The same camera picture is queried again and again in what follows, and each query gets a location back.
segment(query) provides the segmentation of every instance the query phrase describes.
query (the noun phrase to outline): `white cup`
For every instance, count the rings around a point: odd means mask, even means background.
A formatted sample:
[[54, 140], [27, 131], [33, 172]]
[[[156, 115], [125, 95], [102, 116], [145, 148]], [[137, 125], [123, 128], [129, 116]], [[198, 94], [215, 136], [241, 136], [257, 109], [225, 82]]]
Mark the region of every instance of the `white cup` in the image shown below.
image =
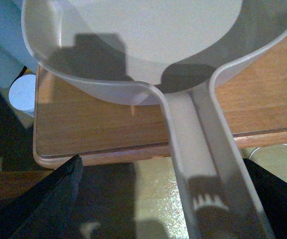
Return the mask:
[[11, 105], [34, 117], [35, 106], [35, 75], [19, 77], [10, 87], [8, 98]]

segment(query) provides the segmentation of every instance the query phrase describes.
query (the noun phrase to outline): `white plastic pan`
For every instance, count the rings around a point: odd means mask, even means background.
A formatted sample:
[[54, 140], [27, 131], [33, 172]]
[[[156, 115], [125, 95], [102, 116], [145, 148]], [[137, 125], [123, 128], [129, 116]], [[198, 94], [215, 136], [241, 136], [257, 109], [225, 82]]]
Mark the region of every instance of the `white plastic pan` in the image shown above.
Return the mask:
[[190, 238], [274, 238], [214, 89], [287, 35], [287, 0], [25, 0], [22, 29], [86, 93], [161, 105]]

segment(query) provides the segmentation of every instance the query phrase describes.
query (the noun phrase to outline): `wooden table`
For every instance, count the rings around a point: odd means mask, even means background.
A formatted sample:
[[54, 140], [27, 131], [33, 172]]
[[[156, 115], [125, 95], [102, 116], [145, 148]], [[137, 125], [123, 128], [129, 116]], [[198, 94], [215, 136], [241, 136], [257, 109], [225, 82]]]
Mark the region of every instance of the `wooden table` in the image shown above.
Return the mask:
[[[287, 37], [216, 89], [240, 148], [287, 142]], [[39, 67], [34, 157], [44, 167], [73, 154], [86, 165], [170, 156], [159, 106], [95, 99]]]

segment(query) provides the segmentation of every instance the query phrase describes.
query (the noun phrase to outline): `tiled floor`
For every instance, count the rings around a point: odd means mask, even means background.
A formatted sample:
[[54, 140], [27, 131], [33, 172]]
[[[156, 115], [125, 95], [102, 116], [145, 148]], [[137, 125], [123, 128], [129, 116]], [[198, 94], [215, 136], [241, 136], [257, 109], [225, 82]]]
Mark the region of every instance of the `tiled floor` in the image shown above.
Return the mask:
[[[2, 169], [40, 170], [31, 153], [32, 118], [13, 109], [7, 94], [0, 89]], [[287, 182], [287, 146], [261, 148], [252, 159]], [[170, 158], [85, 167], [73, 217], [84, 238], [99, 225], [106, 238], [188, 238]]]

